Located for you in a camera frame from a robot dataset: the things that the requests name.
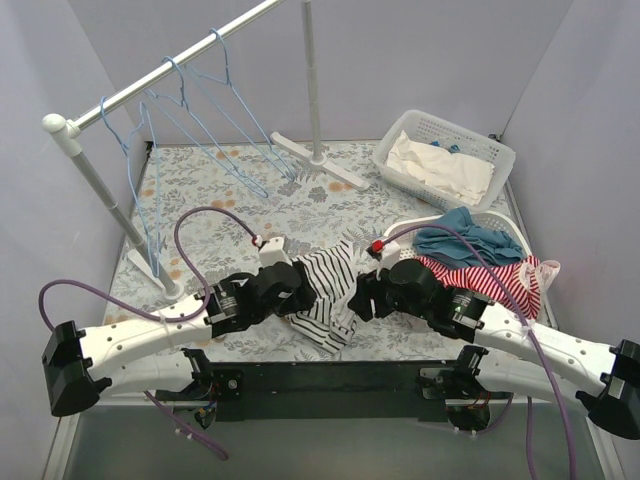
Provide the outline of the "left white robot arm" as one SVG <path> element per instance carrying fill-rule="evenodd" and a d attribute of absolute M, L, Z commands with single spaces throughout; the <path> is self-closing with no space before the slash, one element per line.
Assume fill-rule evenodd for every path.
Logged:
<path fill-rule="evenodd" d="M 189 344 L 242 332 L 266 318 L 308 311 L 317 294 L 304 266 L 278 262 L 235 273 L 153 314 L 119 324 L 51 330 L 41 361 L 55 417 L 83 412 L 101 398 L 145 390 L 205 398 L 213 369 Z"/>

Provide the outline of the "black white striped tank top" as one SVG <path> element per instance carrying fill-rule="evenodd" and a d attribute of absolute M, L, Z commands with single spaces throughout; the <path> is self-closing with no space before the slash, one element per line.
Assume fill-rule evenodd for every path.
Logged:
<path fill-rule="evenodd" d="M 335 354 L 348 345 L 355 332 L 356 314 L 348 303 L 357 291 L 357 268 L 353 245 L 337 245 L 298 256 L 316 294 L 310 309 L 286 316 L 291 327 L 315 346 Z"/>

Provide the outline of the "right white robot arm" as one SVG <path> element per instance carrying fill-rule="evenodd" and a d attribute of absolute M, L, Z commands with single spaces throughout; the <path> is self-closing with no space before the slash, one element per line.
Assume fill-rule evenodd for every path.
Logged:
<path fill-rule="evenodd" d="M 598 427 L 639 437 L 639 345 L 591 342 L 536 321 L 522 322 L 499 303 L 439 282 L 417 259 L 359 275 L 348 307 L 369 321 L 394 312 L 424 320 L 437 333 L 467 342 L 452 373 L 464 397 L 483 390 L 562 398 Z"/>

